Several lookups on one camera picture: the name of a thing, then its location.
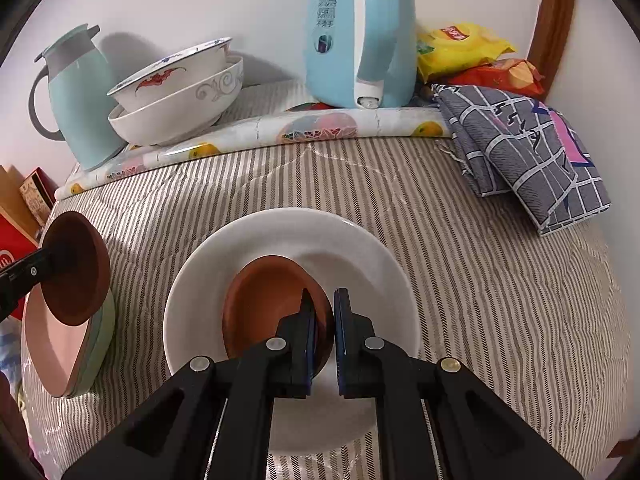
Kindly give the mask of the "small brown bowl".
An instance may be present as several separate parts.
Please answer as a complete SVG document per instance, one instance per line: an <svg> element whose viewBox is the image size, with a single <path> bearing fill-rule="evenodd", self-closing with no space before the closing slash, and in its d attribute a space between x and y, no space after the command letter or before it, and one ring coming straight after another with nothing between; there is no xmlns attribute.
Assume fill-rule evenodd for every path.
<svg viewBox="0 0 640 480"><path fill-rule="evenodd" d="M257 258L235 275L222 309L222 336L230 359L273 337L281 318L299 311L303 291L310 293L316 312L314 374L319 374L333 347L334 314L326 293L294 260L268 255Z"/></svg>
<svg viewBox="0 0 640 480"><path fill-rule="evenodd" d="M46 268L40 286L48 308L68 326L88 321L110 287L111 263L102 236L85 216L66 211L51 223L41 248Z"/></svg>

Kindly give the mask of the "pink square plate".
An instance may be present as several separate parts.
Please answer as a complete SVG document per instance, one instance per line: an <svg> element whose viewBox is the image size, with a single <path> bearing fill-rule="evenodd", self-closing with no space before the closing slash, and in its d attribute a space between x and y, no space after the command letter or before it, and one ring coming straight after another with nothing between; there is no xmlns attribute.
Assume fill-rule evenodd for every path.
<svg viewBox="0 0 640 480"><path fill-rule="evenodd" d="M51 396L67 396L79 374L91 322L61 323L49 310L39 285L26 298L24 321L27 349L40 382Z"/></svg>

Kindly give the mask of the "green square plate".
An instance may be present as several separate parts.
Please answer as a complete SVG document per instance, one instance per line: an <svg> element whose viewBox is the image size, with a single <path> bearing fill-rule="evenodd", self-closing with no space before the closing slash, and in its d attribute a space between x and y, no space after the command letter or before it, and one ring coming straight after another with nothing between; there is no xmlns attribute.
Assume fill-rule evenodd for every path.
<svg viewBox="0 0 640 480"><path fill-rule="evenodd" d="M88 322L86 340L82 343L79 364L73 371L66 398L87 393L96 380L114 333L116 309L112 292L106 294L99 311Z"/></svg>

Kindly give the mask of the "white round bowl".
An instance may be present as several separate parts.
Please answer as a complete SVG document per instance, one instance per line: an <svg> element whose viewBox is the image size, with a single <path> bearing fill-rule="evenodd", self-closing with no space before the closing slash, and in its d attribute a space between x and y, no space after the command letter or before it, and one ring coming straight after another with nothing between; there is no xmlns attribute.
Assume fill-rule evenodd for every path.
<svg viewBox="0 0 640 480"><path fill-rule="evenodd" d="M176 372L194 356L220 362L222 306L232 278L262 256L294 260L327 295L344 287L350 306L370 318L375 333L418 356L421 329L408 273L371 233L336 214L277 208L234 220L192 252L172 284L164 313L165 358ZM329 361L304 400L274 402L269 449L276 455L309 455L340 448L375 424L371 400L338 393L336 364Z"/></svg>

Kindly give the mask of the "brown paper bag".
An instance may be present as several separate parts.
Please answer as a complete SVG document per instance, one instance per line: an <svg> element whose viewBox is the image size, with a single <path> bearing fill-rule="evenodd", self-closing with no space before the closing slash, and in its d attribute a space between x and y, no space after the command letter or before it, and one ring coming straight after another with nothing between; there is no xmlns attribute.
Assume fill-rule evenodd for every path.
<svg viewBox="0 0 640 480"><path fill-rule="evenodd" d="M37 240L40 225L34 218L18 187L3 167L0 168L0 202L2 214L16 224L32 240Z"/></svg>

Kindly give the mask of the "patterned gift box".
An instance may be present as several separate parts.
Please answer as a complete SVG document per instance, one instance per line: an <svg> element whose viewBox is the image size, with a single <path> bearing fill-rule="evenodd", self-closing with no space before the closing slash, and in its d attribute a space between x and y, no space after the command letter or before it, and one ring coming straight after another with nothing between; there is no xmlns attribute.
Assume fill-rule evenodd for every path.
<svg viewBox="0 0 640 480"><path fill-rule="evenodd" d="M23 180L18 189L38 224L45 226L55 203L51 179L37 167Z"/></svg>

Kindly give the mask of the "light blue thermos jug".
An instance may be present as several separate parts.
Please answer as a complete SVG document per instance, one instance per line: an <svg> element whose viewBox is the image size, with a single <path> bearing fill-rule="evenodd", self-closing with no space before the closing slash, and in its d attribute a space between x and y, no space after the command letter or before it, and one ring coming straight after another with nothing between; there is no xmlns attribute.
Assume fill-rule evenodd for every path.
<svg viewBox="0 0 640 480"><path fill-rule="evenodd" d="M35 92L28 97L29 118L40 136L66 143L86 171L101 166L126 146L108 121L116 101L107 92L116 79L93 43L99 31L98 25L79 25L37 55L44 66L36 79L48 82L50 107L58 125L55 131L40 122Z"/></svg>

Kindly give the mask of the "large white porcelain bowl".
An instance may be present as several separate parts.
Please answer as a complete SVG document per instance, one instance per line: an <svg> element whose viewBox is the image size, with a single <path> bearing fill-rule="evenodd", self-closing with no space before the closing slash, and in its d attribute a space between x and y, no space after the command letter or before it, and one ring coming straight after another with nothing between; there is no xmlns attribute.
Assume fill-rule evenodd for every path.
<svg viewBox="0 0 640 480"><path fill-rule="evenodd" d="M244 80L242 56L230 55L224 70L170 96L126 112L117 105L108 115L115 132L132 145L176 143L213 125L239 96Z"/></svg>

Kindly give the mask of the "rolled fruit print mat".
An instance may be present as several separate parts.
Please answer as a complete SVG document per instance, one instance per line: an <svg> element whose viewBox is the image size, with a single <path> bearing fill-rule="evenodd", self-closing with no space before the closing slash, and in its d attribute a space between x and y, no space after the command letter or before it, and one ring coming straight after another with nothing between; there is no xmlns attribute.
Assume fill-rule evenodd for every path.
<svg viewBox="0 0 640 480"><path fill-rule="evenodd" d="M230 122L209 133L169 146L133 148L88 172L79 171L54 193L57 200L136 174L207 157L277 145L364 138L449 139L437 107L380 110L302 110Z"/></svg>

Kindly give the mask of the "blue patterned porcelain bowl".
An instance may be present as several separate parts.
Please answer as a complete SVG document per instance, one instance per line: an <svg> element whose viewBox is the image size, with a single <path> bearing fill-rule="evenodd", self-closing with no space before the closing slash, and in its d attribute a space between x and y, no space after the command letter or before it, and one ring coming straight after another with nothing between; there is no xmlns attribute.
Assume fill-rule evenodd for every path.
<svg viewBox="0 0 640 480"><path fill-rule="evenodd" d="M167 55L115 84L106 95L134 112L223 70L231 41L217 38Z"/></svg>

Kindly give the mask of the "grey checked folded cloth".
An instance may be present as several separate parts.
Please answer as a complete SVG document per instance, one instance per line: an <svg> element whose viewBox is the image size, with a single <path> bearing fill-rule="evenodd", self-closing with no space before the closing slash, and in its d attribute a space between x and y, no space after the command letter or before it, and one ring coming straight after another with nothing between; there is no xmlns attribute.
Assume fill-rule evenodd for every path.
<svg viewBox="0 0 640 480"><path fill-rule="evenodd" d="M435 101L454 159L478 197L513 194L541 236L611 207L570 123L541 100L474 84L439 84Z"/></svg>

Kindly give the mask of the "orange snack bag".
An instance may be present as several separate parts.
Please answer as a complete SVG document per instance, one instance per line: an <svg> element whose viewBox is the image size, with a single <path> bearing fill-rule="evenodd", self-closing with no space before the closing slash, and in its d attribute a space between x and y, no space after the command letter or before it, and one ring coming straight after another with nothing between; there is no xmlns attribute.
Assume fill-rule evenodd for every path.
<svg viewBox="0 0 640 480"><path fill-rule="evenodd" d="M509 91L531 98L544 95L543 76L532 63L518 58L505 58L448 76L446 84L474 84L474 86Z"/></svg>

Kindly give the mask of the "yellow chips bag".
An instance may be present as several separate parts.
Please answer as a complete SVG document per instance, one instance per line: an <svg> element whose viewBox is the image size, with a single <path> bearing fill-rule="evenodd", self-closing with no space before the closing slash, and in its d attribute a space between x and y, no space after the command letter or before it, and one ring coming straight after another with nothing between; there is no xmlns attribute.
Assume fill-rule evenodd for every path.
<svg viewBox="0 0 640 480"><path fill-rule="evenodd" d="M418 72L424 82L495 62L516 49L492 30L473 23L421 32L416 43Z"/></svg>

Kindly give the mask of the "light blue electric kettle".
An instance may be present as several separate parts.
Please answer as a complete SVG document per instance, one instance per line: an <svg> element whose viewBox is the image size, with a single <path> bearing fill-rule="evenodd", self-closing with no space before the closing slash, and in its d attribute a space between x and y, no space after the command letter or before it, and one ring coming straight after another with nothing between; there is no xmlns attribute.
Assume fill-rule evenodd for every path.
<svg viewBox="0 0 640 480"><path fill-rule="evenodd" d="M306 86L319 101L376 110L411 100L414 0L309 0Z"/></svg>

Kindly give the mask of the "brown wooden door frame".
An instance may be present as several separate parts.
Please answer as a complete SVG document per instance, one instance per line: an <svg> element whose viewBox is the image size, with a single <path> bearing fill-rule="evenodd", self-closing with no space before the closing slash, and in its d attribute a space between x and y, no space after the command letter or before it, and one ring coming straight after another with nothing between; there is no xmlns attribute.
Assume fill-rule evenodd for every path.
<svg viewBox="0 0 640 480"><path fill-rule="evenodd" d="M544 96L548 96L562 61L574 5L575 0L541 0L538 8L527 59L544 76Z"/></svg>

